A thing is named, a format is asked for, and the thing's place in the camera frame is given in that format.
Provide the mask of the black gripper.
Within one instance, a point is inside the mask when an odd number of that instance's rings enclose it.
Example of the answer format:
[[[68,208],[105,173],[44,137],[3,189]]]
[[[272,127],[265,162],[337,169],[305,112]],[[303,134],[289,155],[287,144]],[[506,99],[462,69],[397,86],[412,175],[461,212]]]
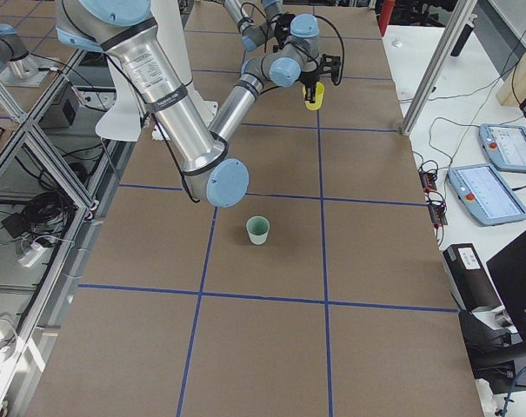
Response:
[[[320,73],[317,69],[313,71],[303,71],[300,75],[300,82],[303,86],[304,102],[316,101],[316,83],[320,81]]]

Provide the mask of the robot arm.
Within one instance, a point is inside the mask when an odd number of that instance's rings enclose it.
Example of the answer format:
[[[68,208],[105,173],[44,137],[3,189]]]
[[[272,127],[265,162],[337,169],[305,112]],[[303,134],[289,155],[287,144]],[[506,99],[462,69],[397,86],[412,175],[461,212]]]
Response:
[[[247,61],[209,121],[200,100],[190,97],[189,60],[176,1],[57,1],[55,7],[60,42],[120,62],[126,81],[170,138],[168,146],[180,152],[178,171],[190,199],[215,207],[233,206],[247,192],[248,170],[228,156],[229,139],[264,85],[288,88],[323,61],[317,18],[295,16],[283,48]]]
[[[283,15],[283,2],[279,0],[261,2],[263,7],[261,24],[256,24],[246,10],[247,1],[226,0],[222,1],[222,5],[236,25],[247,52],[256,50],[275,36],[277,21]]]

